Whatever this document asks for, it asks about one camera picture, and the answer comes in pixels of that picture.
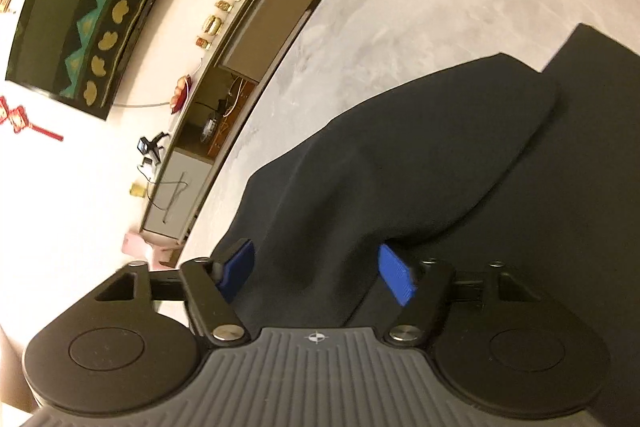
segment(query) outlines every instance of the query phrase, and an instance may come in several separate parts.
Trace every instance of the black cloth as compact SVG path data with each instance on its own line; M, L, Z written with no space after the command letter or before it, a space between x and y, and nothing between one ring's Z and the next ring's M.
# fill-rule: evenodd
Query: black cloth
M559 85L548 125L465 219L409 250L466 269L517 266L606 341L596 416L638 427L640 57L580 25L542 76Z
M459 269L514 264L606 341L593 412L637 427L639 223L640 57L580 25L542 74L497 55L347 111L252 176L216 251L257 245L234 304L254 334L386 328L383 242Z
M495 55L369 99L259 169L216 247L257 248L234 300L260 328L340 327L378 274L381 243L422 243L504 175L554 105L556 87Z

